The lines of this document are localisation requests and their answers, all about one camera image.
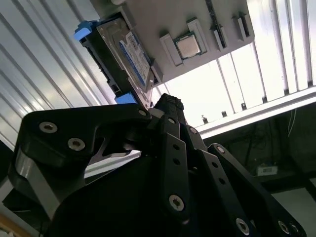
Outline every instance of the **hole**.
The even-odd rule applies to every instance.
[[[180,147],[178,147],[176,144],[173,144],[173,148],[176,150],[180,150]]]
[[[225,182],[225,180],[224,180],[224,179],[219,178],[218,180],[219,180],[219,182],[220,182],[221,184],[226,184],[226,182]]]
[[[176,206],[180,206],[180,202],[177,199],[173,200],[173,204],[175,204]]]
[[[119,92],[119,88],[117,85],[112,85],[111,88],[112,88],[114,93]]]
[[[73,141],[73,145],[74,145],[75,147],[79,147],[79,146],[81,145],[81,143],[78,142],[78,141]]]
[[[239,223],[240,227],[245,231],[247,229],[247,227],[243,224],[243,223]]]
[[[178,159],[173,159],[173,163],[175,163],[176,165],[180,165],[180,161]]]
[[[169,120],[170,123],[173,123],[173,124],[176,123],[176,121],[173,118],[168,118],[168,120]]]
[[[50,124],[46,124],[46,125],[44,125],[44,129],[51,131],[51,130],[53,130],[53,126]]]

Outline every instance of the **white metal panel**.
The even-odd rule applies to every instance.
[[[81,20],[97,17],[89,0],[1,2],[0,136],[11,149],[29,112],[115,103],[105,76],[73,37]]]
[[[275,37],[274,11],[269,0],[248,0],[255,32],[255,49],[268,101],[284,96],[283,71]]]
[[[306,49],[306,33],[305,32],[305,20],[304,16],[304,1],[303,0],[289,0],[288,14],[290,16],[290,29],[291,37],[293,40],[294,50],[294,63],[296,67],[297,84],[300,90],[308,87],[308,81],[311,79],[309,76],[309,67],[307,60]]]
[[[293,56],[293,42],[287,8],[288,0],[276,0],[276,9],[279,22],[280,38],[283,49],[284,67],[289,93],[297,91],[296,71]]]

